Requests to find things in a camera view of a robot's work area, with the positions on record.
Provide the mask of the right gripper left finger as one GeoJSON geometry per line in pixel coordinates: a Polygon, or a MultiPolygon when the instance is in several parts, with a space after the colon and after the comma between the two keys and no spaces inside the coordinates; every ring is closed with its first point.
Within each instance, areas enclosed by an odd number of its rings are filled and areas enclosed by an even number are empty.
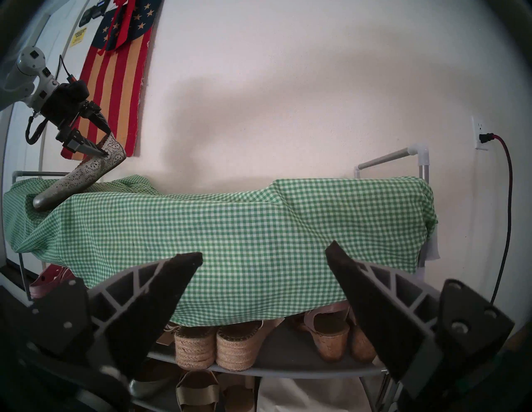
{"type": "Polygon", "coordinates": [[[91,289],[68,278],[25,309],[24,336],[63,362],[131,378],[202,264],[196,251],[127,268],[91,289]]]}

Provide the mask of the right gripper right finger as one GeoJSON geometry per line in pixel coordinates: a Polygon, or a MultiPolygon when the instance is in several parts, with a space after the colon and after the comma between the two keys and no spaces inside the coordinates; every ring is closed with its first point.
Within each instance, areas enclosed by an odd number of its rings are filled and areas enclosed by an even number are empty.
{"type": "Polygon", "coordinates": [[[398,411],[487,411],[488,377],[515,323],[471,287],[441,291],[414,275],[351,258],[336,241],[327,264],[357,325],[394,383],[398,411]]]}

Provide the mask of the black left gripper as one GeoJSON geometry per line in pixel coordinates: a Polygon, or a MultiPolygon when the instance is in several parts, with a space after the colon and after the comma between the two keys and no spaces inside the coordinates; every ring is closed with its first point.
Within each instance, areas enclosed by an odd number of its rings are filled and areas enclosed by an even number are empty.
{"type": "Polygon", "coordinates": [[[77,128],[61,129],[65,125],[71,125],[81,112],[81,118],[88,119],[98,130],[106,135],[112,133],[101,108],[93,101],[88,101],[88,97],[89,90],[85,81],[69,79],[49,94],[39,114],[60,129],[56,140],[62,143],[63,148],[89,157],[108,157],[106,151],[83,137],[77,128]]]}

